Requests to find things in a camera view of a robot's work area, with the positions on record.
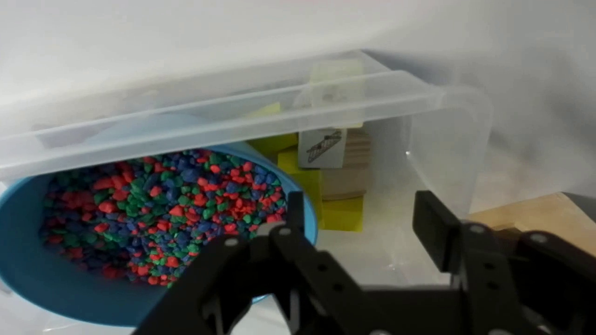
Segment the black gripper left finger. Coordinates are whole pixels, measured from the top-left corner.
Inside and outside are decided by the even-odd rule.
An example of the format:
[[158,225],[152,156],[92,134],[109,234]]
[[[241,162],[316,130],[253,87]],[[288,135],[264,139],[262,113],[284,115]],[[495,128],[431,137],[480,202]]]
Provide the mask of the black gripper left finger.
[[253,240],[212,240],[132,335],[230,335],[258,296],[273,297],[292,335],[383,331],[363,288],[303,232],[303,195],[290,191],[281,225]]

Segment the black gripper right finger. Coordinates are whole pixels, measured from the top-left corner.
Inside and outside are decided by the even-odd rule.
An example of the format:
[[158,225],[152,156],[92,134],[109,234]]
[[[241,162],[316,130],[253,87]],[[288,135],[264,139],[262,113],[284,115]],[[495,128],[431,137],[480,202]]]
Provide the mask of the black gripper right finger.
[[596,335],[596,260],[567,240],[461,221],[428,189],[411,227],[450,283],[392,292],[394,335]]

